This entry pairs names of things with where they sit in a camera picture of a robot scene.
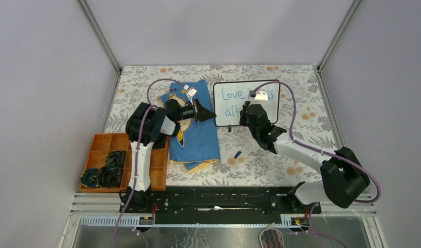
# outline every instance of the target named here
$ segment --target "white wall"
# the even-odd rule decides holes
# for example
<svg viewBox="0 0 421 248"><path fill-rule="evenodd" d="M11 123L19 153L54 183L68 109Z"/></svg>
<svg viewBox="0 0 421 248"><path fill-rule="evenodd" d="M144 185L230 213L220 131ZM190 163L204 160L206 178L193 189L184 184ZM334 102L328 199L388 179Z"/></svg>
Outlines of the white wall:
<svg viewBox="0 0 421 248"><path fill-rule="evenodd" d="M115 72L76 1L0 1L0 247L55 247Z"/></svg>
<svg viewBox="0 0 421 248"><path fill-rule="evenodd" d="M421 247L421 0L364 1L324 75L347 145L381 184L388 247Z"/></svg>
<svg viewBox="0 0 421 248"><path fill-rule="evenodd" d="M318 64L352 0L88 0L124 65Z"/></svg>

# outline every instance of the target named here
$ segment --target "blue towel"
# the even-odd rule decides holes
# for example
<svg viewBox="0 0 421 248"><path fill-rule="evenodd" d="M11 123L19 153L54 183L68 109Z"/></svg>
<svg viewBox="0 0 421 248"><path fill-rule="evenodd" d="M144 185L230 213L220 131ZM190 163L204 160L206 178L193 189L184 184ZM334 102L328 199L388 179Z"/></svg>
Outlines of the blue towel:
<svg viewBox="0 0 421 248"><path fill-rule="evenodd" d="M205 80L200 80L197 83L185 84L188 84L190 87L194 87L197 90L194 99L198 99L203 107L211 111L213 110ZM160 99L163 104L169 99L175 99L182 106L189 101L185 95L183 86L178 83L172 83L169 88L169 93L160 96ZM171 160L185 163L186 169L191 171L201 164L196 162L208 162L209 160L219 160L221 158L215 121L207 120L195 122L194 119L189 119L180 121L180 124L181 133L179 133L177 137L172 137L169 142Z"/></svg>

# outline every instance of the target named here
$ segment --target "wooden tray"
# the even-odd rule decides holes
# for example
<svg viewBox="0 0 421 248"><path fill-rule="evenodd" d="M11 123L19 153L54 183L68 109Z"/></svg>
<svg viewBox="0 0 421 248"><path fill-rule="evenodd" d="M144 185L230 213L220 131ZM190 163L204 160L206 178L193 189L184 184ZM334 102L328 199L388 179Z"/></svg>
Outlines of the wooden tray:
<svg viewBox="0 0 421 248"><path fill-rule="evenodd" d="M79 191L84 193L119 193L124 191L131 178L131 145L126 133L100 133L93 136L90 152L84 170L105 166L105 158L114 151L126 151L123 166L122 181L119 188L86 188L80 183ZM169 138L166 138L164 148L153 149L149 177L153 191L166 190L166 170L169 152Z"/></svg>

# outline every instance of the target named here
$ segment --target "marker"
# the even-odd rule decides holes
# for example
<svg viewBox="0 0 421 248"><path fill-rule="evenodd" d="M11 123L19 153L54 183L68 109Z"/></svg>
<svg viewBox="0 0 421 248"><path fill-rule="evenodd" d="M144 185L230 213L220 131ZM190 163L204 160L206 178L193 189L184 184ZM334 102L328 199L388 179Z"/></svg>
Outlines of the marker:
<svg viewBox="0 0 421 248"><path fill-rule="evenodd" d="M235 155L235 159L237 159L239 157L239 155L241 155L241 153L242 153L241 151L238 151Z"/></svg>

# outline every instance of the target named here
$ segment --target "gray leaf pattern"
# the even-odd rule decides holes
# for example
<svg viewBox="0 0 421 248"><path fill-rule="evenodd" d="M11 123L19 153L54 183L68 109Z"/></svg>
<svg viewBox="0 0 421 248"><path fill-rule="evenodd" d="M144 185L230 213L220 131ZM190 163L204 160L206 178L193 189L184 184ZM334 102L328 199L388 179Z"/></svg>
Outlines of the gray leaf pattern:
<svg viewBox="0 0 421 248"><path fill-rule="evenodd" d="M213 101L213 84L217 82L278 79L288 83L297 102L294 136L305 143L336 148L331 123L312 66L125 66L106 133L125 132L129 116L141 102L147 102L146 90L157 79L182 82L206 80ZM162 106L158 96L168 92L170 82L151 87L150 100ZM292 117L292 98L288 89L280 89L277 126L288 129ZM221 161L189 174L181 164L170 164L167 185L270 185L289 186L300 181L316 181L320 174L292 158L264 151L252 138L248 128L217 128Z"/></svg>

